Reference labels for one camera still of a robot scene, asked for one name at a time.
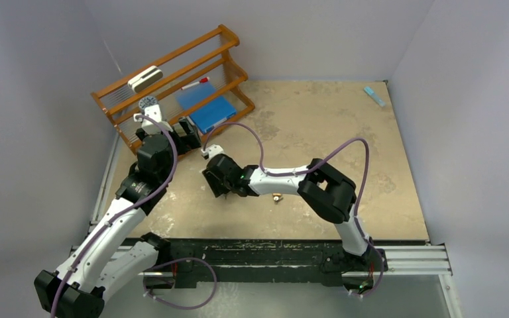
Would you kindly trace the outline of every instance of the blue notebook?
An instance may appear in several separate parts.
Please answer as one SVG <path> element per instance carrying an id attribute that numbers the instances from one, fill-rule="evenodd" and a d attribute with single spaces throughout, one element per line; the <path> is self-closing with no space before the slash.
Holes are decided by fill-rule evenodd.
<path id="1" fill-rule="evenodd" d="M 182 109 L 191 109 L 213 93 L 215 93 L 215 88 L 209 82 L 201 83 L 182 91 L 182 94 L 176 97 L 176 101 Z M 190 119 L 196 124 L 202 134 L 207 134 L 214 126 L 230 119 L 236 114 L 235 108 L 223 96 L 219 96 L 190 114 Z"/>

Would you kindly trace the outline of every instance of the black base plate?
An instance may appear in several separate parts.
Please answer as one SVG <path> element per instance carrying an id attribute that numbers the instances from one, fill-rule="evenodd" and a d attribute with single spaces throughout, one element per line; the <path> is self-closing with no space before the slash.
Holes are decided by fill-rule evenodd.
<path id="1" fill-rule="evenodd" d="M 371 262 L 380 268 L 379 255 L 369 250 L 358 257 L 344 253 L 340 240 L 264 240 L 170 238 L 171 259 L 196 257 L 210 264 L 218 282 L 319 283 L 324 286 L 358 288 L 361 280 L 344 281 L 344 272 L 368 272 Z M 133 245 L 132 239 L 124 245 Z M 378 249 L 388 269 L 385 254 Z M 167 266 L 162 272 L 171 272 Z M 175 288 L 195 288 L 198 282 L 213 281 L 211 272 L 198 262 L 181 262 L 176 270 Z M 148 287 L 158 280 L 146 279 Z"/>

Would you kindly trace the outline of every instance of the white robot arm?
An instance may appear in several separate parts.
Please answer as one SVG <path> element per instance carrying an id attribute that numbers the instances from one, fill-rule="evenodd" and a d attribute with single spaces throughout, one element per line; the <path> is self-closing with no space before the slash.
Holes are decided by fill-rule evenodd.
<path id="1" fill-rule="evenodd" d="M 299 195 L 322 219 L 335 225 L 345 252 L 355 256 L 370 252 L 369 235 L 354 216 L 356 185 L 331 165 L 325 163 L 313 173 L 301 174 L 321 160 L 313 159 L 311 164 L 297 168 L 263 171 L 258 166 L 240 168 L 218 145 L 202 150 L 202 155 L 209 159 L 202 173 L 216 197 L 230 191 L 240 196 Z M 327 182 L 325 189 L 320 188 L 323 182 Z"/>
<path id="2" fill-rule="evenodd" d="M 174 173 L 174 150 L 180 155 L 201 146 L 198 130 L 189 120 L 182 119 L 171 127 L 163 119 L 157 103 L 151 101 L 140 106 L 147 118 L 152 117 L 156 122 L 150 125 L 149 121 L 143 121 L 142 128 L 136 132 L 143 141 L 137 162 L 116 192 L 110 208 L 63 264 L 53 272 L 43 270 L 34 281 L 42 308 L 57 317 L 99 317 L 105 302 L 131 278 L 172 260 L 169 241 L 152 233 L 141 237 L 122 257 L 111 260 L 127 235 L 166 193 L 161 185 L 168 184 Z M 230 191 L 243 197 L 271 193 L 299 195 L 322 219 L 335 225 L 347 258 L 361 260 L 364 267 L 371 262 L 370 238 L 354 216 L 356 185 L 329 164 L 313 159 L 310 164 L 297 168 L 263 170 L 256 165 L 241 168 L 218 145 L 202 150 L 202 155 L 209 159 L 202 174 L 216 197 Z M 317 164 L 319 168 L 307 173 Z M 327 185 L 321 189 L 319 185 L 324 182 Z M 342 267 L 339 262 L 331 263 Z M 340 279 L 339 270 L 331 273 Z"/>

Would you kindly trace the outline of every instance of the white wall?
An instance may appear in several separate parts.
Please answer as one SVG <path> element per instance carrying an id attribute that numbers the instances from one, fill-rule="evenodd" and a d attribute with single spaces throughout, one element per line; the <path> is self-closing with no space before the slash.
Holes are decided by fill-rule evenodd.
<path id="1" fill-rule="evenodd" d="M 435 0 L 390 91 L 466 317 L 509 317 L 509 1 Z"/>
<path id="2" fill-rule="evenodd" d="M 32 282 L 82 240 L 114 135 L 89 93 L 118 77 L 83 1 L 0 1 L 0 317 L 45 317 Z"/>
<path id="3" fill-rule="evenodd" d="M 251 78 L 389 78 L 433 0 L 86 0 L 122 72 L 223 23 Z"/>

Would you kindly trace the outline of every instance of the tan work surface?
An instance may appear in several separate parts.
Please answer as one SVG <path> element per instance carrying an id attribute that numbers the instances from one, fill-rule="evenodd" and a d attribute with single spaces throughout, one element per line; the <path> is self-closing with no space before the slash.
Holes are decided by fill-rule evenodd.
<path id="1" fill-rule="evenodd" d="M 387 106 L 363 91 L 370 86 Z M 370 144 L 370 170 L 360 208 L 364 229 L 375 239 L 428 239 L 424 218 L 387 88 L 383 82 L 248 81 L 241 89 L 256 109 L 241 122 L 252 127 L 264 145 L 266 168 L 293 168 L 324 158 L 347 139 L 361 136 Z M 210 143 L 223 147 L 240 166 L 258 164 L 255 138 L 231 127 Z M 123 147 L 109 200 L 135 157 Z M 230 239 L 338 239 L 335 227 L 320 219 L 301 197 L 285 195 L 214 198 L 201 171 L 199 153 L 178 162 L 167 194 L 131 233 L 162 237 Z M 329 161 L 360 188 L 364 146 L 354 143 Z"/>

